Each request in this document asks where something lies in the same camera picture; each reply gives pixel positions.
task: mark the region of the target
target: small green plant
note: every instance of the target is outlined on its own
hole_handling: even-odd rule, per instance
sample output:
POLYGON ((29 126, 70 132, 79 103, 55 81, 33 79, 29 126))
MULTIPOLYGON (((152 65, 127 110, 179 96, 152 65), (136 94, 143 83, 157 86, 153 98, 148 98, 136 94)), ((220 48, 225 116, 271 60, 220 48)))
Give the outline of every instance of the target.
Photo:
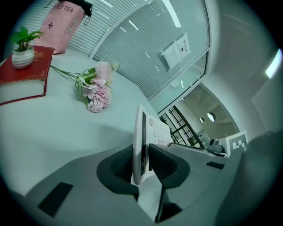
POLYGON ((11 41, 12 43, 16 43, 19 45, 19 48, 17 51, 26 51, 28 48, 28 45, 31 40, 34 40, 35 38, 39 38, 42 35, 38 34, 43 34, 43 32, 37 30, 34 32, 31 32, 30 34, 27 33, 27 28, 21 26, 21 31, 15 32, 14 36, 12 37, 11 41))

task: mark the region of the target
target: black cross symbol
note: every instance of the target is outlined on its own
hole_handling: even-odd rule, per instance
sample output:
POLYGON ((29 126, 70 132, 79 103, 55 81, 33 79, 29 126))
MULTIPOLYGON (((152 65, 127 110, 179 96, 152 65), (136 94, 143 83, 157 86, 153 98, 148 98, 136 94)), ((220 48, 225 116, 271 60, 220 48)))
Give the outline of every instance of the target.
POLYGON ((50 27, 52 27, 53 25, 52 25, 52 22, 51 22, 51 24, 48 24, 48 26, 49 26, 49 29, 50 29, 50 27))

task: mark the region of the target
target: white calculator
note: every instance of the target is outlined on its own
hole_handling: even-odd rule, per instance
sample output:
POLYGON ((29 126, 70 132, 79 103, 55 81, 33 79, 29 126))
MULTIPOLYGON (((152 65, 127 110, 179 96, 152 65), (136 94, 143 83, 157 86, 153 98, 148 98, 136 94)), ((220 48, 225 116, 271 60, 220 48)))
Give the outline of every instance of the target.
POLYGON ((145 108, 140 105, 134 128, 133 181, 135 184, 138 185, 146 178, 154 175, 149 162, 149 144, 168 146, 172 142, 169 126, 149 115, 145 108))

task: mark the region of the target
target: round ceiling light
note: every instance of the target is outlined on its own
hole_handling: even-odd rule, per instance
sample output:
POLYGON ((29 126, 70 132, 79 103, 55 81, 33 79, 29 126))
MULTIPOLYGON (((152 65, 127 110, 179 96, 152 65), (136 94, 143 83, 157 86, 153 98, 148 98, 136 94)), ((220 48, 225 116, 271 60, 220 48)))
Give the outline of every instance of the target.
POLYGON ((215 114, 214 113, 209 112, 209 113, 207 113, 207 116, 211 121, 213 121, 213 122, 215 121, 215 114))

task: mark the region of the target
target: poster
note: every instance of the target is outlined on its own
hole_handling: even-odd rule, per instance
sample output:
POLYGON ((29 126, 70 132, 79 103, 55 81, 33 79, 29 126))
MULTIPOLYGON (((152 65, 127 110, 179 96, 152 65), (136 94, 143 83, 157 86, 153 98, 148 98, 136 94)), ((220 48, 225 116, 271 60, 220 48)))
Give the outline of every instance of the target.
POLYGON ((170 69, 172 69, 190 53, 191 51, 186 33, 177 41, 174 41, 174 43, 162 52, 161 55, 165 57, 170 69))

